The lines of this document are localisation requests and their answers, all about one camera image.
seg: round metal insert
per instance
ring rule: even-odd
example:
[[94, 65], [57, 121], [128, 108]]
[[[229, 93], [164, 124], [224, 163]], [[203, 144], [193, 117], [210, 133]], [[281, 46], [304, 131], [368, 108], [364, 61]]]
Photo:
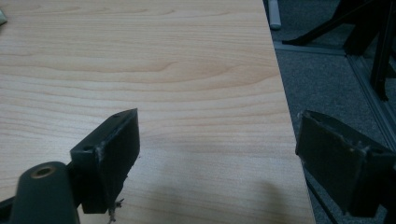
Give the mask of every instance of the round metal insert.
[[31, 177], [33, 179], [43, 178], [43, 177], [52, 175], [55, 172], [55, 170], [56, 170], [56, 168], [51, 165], [41, 166], [32, 172]]

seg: white cylindrical object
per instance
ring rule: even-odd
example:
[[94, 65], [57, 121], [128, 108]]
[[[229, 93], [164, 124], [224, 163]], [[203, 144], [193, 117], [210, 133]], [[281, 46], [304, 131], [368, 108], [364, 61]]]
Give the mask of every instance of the white cylindrical object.
[[268, 12], [270, 14], [270, 28], [273, 30], [279, 30], [281, 23], [277, 0], [268, 0], [268, 7]]

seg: gray carpet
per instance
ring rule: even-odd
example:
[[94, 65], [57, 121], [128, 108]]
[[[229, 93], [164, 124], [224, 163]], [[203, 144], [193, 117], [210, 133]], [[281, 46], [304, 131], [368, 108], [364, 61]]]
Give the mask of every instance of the gray carpet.
[[[272, 32], [275, 41], [296, 38], [329, 20], [339, 0], [278, 0], [278, 3], [282, 28]], [[268, 8], [267, 0], [264, 0], [264, 4]], [[341, 48], [351, 28], [351, 25], [342, 25], [313, 44]], [[375, 43], [364, 55], [368, 64], [374, 58], [374, 52]], [[340, 119], [380, 144], [387, 145], [346, 57], [285, 50], [276, 50], [276, 57], [296, 136], [300, 127], [297, 115], [309, 109]], [[395, 82], [392, 80], [387, 83], [389, 94], [395, 96], [393, 98], [396, 98], [396, 90], [392, 87]], [[343, 215], [315, 179], [309, 174], [306, 177], [338, 223], [382, 223], [386, 212], [384, 208], [380, 207], [374, 218]], [[310, 197], [317, 223], [331, 223], [312, 192]]]

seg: light wood tabletop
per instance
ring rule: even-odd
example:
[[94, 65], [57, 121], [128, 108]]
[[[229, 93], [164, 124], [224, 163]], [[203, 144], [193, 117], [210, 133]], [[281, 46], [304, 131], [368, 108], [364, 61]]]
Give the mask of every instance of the light wood tabletop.
[[315, 222], [261, 0], [0, 9], [0, 201], [24, 171], [69, 163], [107, 117], [137, 107], [141, 152], [116, 223]]

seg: wooden table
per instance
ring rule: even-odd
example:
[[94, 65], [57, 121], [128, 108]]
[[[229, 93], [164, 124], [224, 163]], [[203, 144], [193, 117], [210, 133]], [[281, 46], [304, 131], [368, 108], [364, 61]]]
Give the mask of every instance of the wooden table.
[[[139, 109], [117, 223], [313, 223], [260, 0], [5, 0], [0, 200]], [[107, 223], [107, 215], [82, 215]]]

